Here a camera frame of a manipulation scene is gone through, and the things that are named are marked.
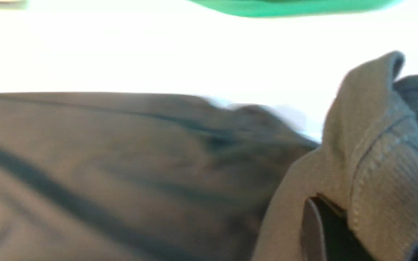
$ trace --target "dark gray fabric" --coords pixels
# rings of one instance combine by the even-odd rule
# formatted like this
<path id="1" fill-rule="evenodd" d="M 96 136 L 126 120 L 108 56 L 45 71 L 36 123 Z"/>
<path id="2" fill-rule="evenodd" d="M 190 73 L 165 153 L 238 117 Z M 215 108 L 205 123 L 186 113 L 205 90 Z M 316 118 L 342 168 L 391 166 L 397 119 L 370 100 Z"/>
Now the dark gray fabric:
<path id="1" fill-rule="evenodd" d="M 0 94 L 0 261 L 245 261 L 317 144 L 259 106 Z"/>
<path id="2" fill-rule="evenodd" d="M 378 261 L 406 261 L 418 244 L 418 76 L 393 84 L 394 52 L 353 69 L 325 122 L 319 149 L 295 162 L 270 203 L 253 261 L 300 261 L 307 197 L 347 212 Z"/>

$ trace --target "olive green fabric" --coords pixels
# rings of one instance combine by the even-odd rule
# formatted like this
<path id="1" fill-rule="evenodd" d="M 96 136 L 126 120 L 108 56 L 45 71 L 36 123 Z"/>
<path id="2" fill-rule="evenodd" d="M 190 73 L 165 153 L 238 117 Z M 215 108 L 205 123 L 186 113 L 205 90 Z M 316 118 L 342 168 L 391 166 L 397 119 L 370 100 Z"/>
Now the olive green fabric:
<path id="1" fill-rule="evenodd" d="M 253 261 L 302 261 L 307 197 L 320 193 L 377 261 L 406 261 L 418 245 L 418 76 L 394 82 L 394 52 L 353 69 L 333 103 L 318 150 L 290 167 L 275 193 Z"/>
<path id="2" fill-rule="evenodd" d="M 316 146 L 259 106 L 0 94 L 0 261 L 247 261 Z"/>

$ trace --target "clothing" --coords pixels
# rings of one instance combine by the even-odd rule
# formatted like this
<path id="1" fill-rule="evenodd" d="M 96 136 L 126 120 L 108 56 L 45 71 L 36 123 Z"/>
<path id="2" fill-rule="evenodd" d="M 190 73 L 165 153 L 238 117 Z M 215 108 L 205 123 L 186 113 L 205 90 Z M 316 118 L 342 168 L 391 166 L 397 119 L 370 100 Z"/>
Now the clothing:
<path id="1" fill-rule="evenodd" d="M 393 84 L 402 64 L 396 52 L 352 70 L 318 148 L 254 105 L 0 94 L 0 260 L 247 261 L 262 222 L 252 260 L 299 261 L 317 193 L 377 261 L 408 260 L 418 76 Z"/>
<path id="2" fill-rule="evenodd" d="M 246 261 L 316 147 L 260 106 L 0 94 L 0 261 Z"/>
<path id="3" fill-rule="evenodd" d="M 290 167 L 262 225 L 253 261 L 300 261 L 304 201 L 318 193 L 346 211 L 378 261 L 405 261 L 418 244 L 418 76 L 393 83 L 394 52 L 352 70 L 319 149 Z"/>

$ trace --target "white background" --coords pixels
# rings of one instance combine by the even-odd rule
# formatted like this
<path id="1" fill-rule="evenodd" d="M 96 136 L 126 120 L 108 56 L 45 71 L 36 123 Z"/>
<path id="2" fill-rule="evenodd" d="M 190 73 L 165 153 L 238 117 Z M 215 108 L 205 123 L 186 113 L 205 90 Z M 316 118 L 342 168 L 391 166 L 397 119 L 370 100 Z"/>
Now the white background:
<path id="1" fill-rule="evenodd" d="M 240 18 L 187 0 L 32 0 L 0 10 L 1 91 L 198 94 L 321 126 L 348 70 L 403 51 L 418 73 L 418 0 L 389 10 Z"/>

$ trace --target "stitched seam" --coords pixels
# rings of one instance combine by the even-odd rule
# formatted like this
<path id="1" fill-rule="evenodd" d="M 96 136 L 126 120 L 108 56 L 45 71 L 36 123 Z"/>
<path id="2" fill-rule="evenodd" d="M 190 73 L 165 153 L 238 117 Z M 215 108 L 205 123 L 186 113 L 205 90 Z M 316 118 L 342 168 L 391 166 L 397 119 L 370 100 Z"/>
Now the stitched seam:
<path id="1" fill-rule="evenodd" d="M 370 173 L 375 172 L 378 167 L 381 166 L 381 162 L 383 161 L 383 159 L 390 154 L 391 152 L 393 152 L 393 150 L 395 149 L 395 147 L 397 147 L 399 144 L 401 144 L 402 142 L 406 142 L 409 140 L 409 137 L 412 136 L 411 134 L 407 134 L 404 135 L 401 138 L 398 138 L 393 145 L 391 145 L 390 147 L 386 147 L 383 150 L 380 151 L 380 156 L 378 157 L 378 159 L 372 159 L 372 164 L 370 165 L 370 167 L 366 170 L 363 170 L 363 175 L 362 177 L 359 179 L 358 184 L 357 184 L 357 190 L 356 190 L 356 201 L 353 207 L 353 230 L 355 233 L 358 232 L 358 222 L 359 222 L 359 218 L 360 218 L 360 194 L 363 190 L 363 187 L 366 185 L 366 180 L 367 177 L 370 175 Z"/>
<path id="2" fill-rule="evenodd" d="M 379 125 L 381 122 L 383 122 L 384 119 L 386 119 L 387 117 L 391 116 L 395 111 L 399 110 L 400 106 L 397 105 L 395 106 L 393 109 L 385 112 L 385 114 L 383 114 L 380 119 L 378 119 L 378 121 L 376 121 L 372 127 L 367 128 L 367 130 L 365 131 L 363 137 L 360 139 L 359 143 L 357 144 L 357 146 L 355 147 L 355 149 L 353 150 L 353 153 L 357 150 L 360 150 L 360 148 L 362 147 L 364 141 L 369 137 L 370 132 L 373 131 L 375 129 L 375 127 L 377 125 Z"/>

